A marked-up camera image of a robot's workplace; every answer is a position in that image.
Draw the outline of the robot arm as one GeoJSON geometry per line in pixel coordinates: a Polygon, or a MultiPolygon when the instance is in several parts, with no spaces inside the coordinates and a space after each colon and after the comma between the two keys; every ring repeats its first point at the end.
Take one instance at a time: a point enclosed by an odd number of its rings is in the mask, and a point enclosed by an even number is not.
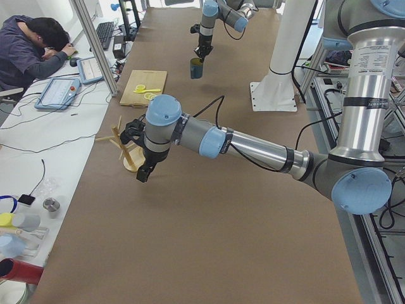
{"type": "Polygon", "coordinates": [[[170,95],[149,104],[137,145],[144,163],[137,179],[148,180],[172,144],[201,156],[241,155],[254,164],[290,174],[349,213],[373,213],[386,204],[392,182],[379,153],[384,115],[389,107],[392,71],[404,44],[403,1],[328,1],[324,38],[345,39],[353,48],[336,146],[327,154],[297,151],[229,128],[198,120],[170,95]]]}
{"type": "Polygon", "coordinates": [[[213,50],[211,43],[217,20],[243,34],[248,21],[258,11],[254,1],[204,1],[200,23],[190,28],[191,34],[199,35],[198,45],[194,49],[197,62],[203,64],[205,57],[213,50]]]}

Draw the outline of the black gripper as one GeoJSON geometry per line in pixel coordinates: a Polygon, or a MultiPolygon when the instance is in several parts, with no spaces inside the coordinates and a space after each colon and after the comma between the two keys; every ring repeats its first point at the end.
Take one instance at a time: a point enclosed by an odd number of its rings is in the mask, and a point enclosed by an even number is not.
{"type": "Polygon", "coordinates": [[[136,179],[140,182],[147,182],[155,166],[167,158],[169,151],[169,149],[166,149],[161,152],[156,152],[149,148],[143,148],[142,153],[145,160],[143,165],[141,165],[137,171],[136,179]]]}
{"type": "Polygon", "coordinates": [[[213,50],[211,42],[212,42],[211,35],[199,34],[199,44],[198,47],[195,48],[194,52],[202,62],[204,62],[205,58],[213,50]]]}

